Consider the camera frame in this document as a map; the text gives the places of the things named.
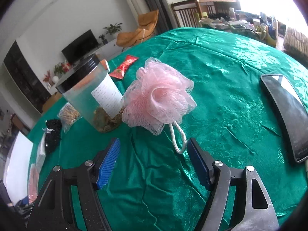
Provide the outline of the clear bag of sticks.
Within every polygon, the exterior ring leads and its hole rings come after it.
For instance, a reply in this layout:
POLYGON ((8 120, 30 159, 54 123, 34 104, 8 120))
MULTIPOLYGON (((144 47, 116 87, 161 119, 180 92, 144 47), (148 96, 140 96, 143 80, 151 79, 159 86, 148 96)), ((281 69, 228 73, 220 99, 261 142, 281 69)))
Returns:
POLYGON ((79 119, 81 119, 81 114, 70 104, 66 103, 59 113, 57 117, 60 119, 62 123, 62 129, 66 133, 74 123, 76 123, 79 119))

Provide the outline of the orange book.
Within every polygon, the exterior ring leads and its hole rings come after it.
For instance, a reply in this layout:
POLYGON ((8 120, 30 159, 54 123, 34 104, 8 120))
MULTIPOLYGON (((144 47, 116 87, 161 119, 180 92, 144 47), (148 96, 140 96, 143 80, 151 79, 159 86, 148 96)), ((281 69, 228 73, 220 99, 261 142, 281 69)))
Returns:
POLYGON ((100 63, 104 67, 104 69, 107 71, 107 73, 109 73, 110 67, 109 67, 108 61, 106 59, 103 59, 100 61, 100 63))

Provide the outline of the pink face mask pack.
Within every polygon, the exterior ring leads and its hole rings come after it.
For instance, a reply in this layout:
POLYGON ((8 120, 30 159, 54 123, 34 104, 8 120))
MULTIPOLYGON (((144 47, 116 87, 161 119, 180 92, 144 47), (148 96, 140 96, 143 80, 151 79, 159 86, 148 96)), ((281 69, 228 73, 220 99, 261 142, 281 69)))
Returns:
POLYGON ((36 164, 32 163, 30 167, 30 174, 29 174, 29 180, 28 180, 29 204, 34 203, 38 196, 38 192, 39 192, 38 184, 39 184, 39 171, 36 167, 36 164))

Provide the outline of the grey wipes pack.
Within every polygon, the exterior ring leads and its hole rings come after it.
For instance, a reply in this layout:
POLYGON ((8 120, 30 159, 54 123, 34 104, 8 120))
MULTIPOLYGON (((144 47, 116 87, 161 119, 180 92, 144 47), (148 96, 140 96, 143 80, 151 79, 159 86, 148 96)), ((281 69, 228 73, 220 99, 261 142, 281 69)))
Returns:
POLYGON ((46 136, 46 132, 44 132, 40 143, 38 145, 38 149, 37 149, 37 156, 36 156, 36 161, 35 161, 35 166, 36 169, 38 171, 38 173, 41 172, 41 169, 43 167, 45 158, 46 158, 46 151, 45 151, 45 136, 46 136))

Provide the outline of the pink mesh bath pouf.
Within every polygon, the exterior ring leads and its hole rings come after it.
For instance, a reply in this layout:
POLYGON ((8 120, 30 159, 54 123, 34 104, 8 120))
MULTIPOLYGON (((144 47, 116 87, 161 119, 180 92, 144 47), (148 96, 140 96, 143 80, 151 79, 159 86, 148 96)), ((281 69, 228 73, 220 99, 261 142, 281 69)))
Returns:
POLYGON ((194 82, 175 68, 149 58, 123 95, 122 122, 131 128, 143 127, 155 136, 168 125, 174 149, 182 154, 187 139, 180 124, 197 106, 191 96, 193 88, 194 82))

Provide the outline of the white storage box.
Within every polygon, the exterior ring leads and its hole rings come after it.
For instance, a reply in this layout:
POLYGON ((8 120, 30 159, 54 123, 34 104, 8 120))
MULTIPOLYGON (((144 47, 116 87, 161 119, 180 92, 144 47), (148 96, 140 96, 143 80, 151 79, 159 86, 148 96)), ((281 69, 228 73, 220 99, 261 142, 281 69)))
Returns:
POLYGON ((9 151, 4 170, 4 185, 13 205, 28 195, 28 171, 33 143, 19 132, 9 151))

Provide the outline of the small potted plant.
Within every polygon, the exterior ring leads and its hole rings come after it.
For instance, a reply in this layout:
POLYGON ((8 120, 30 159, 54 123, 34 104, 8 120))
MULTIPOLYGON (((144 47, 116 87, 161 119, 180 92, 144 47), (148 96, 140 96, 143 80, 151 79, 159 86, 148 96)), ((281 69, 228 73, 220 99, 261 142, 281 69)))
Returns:
POLYGON ((99 35, 99 39, 102 41, 103 45, 108 44, 108 40, 105 38, 105 34, 99 35))

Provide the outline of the red flowers white vase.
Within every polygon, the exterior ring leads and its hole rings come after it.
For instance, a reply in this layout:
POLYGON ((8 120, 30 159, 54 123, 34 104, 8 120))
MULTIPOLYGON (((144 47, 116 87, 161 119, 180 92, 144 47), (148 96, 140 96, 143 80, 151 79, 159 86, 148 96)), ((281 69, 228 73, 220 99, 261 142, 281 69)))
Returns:
POLYGON ((53 75, 50 70, 47 71, 43 78, 43 82, 48 90, 51 89, 51 87, 53 87, 54 85, 56 85, 58 81, 58 76, 53 75))

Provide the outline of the black television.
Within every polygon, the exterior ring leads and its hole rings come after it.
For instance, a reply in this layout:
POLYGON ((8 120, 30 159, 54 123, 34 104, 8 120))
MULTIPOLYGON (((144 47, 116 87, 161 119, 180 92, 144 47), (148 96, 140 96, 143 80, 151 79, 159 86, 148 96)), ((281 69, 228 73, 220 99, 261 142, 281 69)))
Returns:
POLYGON ((98 45, 99 43, 93 32, 88 30, 62 49, 62 54, 68 63, 73 65, 87 53, 95 49, 98 45))

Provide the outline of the clear jar black lid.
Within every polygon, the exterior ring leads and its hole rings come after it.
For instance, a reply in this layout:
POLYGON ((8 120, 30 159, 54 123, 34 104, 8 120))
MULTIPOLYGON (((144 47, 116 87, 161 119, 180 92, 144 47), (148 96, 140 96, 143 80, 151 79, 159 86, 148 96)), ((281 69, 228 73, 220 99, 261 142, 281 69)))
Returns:
POLYGON ((122 94, 98 57, 92 54, 64 74, 57 91, 99 132, 122 122, 122 94))

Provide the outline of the black smartphone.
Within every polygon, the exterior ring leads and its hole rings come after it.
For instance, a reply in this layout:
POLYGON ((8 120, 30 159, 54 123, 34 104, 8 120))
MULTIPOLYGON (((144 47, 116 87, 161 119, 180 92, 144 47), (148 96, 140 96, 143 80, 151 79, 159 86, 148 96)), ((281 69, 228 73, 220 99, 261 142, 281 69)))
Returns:
POLYGON ((282 74, 263 74, 260 83, 283 122, 295 162, 299 164, 306 161, 307 110, 295 88, 282 74))

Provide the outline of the orange lounge chair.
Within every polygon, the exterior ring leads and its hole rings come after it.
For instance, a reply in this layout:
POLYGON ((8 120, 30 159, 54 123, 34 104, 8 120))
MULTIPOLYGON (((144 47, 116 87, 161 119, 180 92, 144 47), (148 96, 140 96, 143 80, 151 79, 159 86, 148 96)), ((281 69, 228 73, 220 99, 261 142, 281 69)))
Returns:
POLYGON ((125 49, 138 45, 151 38, 154 34, 158 18, 158 10, 138 15, 138 28, 133 32, 119 33, 116 39, 117 46, 125 49))

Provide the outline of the black crochet fabric item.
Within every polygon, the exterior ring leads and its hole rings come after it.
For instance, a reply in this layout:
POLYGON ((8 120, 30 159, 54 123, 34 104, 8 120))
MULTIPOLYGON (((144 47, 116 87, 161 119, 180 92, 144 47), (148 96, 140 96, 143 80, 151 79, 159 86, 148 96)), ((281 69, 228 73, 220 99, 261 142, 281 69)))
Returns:
POLYGON ((51 154, 61 142, 62 122, 59 119, 50 119, 45 124, 44 146, 46 153, 51 154))

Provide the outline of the green plant red flowers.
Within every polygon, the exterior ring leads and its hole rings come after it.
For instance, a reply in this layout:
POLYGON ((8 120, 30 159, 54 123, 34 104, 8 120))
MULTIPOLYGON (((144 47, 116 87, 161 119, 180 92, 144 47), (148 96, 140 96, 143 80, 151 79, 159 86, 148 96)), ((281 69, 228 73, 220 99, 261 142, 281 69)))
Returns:
POLYGON ((58 77, 66 74, 67 72, 69 72, 69 70, 71 69, 71 64, 68 62, 60 62, 58 64, 55 65, 54 67, 54 74, 58 77))

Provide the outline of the grey curtain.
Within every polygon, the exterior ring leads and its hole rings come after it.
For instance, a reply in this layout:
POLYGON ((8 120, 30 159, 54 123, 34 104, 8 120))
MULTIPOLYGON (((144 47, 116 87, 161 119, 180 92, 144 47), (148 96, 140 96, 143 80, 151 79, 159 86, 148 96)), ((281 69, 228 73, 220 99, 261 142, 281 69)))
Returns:
POLYGON ((157 32, 165 33, 177 28, 175 19, 167 0, 145 0, 151 11, 158 10, 157 32))

